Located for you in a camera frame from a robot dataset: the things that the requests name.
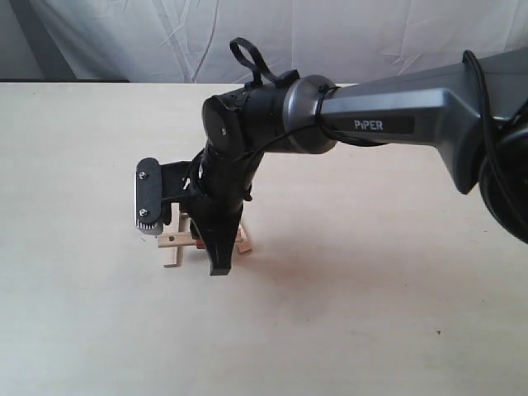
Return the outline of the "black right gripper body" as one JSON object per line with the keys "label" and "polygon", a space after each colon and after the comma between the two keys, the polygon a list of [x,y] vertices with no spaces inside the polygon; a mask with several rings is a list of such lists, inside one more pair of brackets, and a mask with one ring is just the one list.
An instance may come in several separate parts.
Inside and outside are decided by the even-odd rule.
{"label": "black right gripper body", "polygon": [[261,154],[228,158],[213,148],[202,149],[191,161],[160,166],[162,227],[172,222],[171,204],[179,204],[205,245],[212,276],[226,276],[243,205],[251,200],[252,179]]}

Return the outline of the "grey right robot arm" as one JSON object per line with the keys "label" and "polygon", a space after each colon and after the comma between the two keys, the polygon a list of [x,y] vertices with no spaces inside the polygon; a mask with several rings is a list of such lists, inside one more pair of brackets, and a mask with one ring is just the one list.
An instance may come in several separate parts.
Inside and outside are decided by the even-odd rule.
{"label": "grey right robot arm", "polygon": [[323,76],[286,75],[284,86],[249,83],[202,106],[205,147],[190,162],[160,167],[153,229],[179,204],[210,257],[231,268],[243,205],[268,152],[320,154],[336,143],[417,144],[437,149],[457,190],[474,186],[493,218],[527,239],[527,51],[338,87]]}

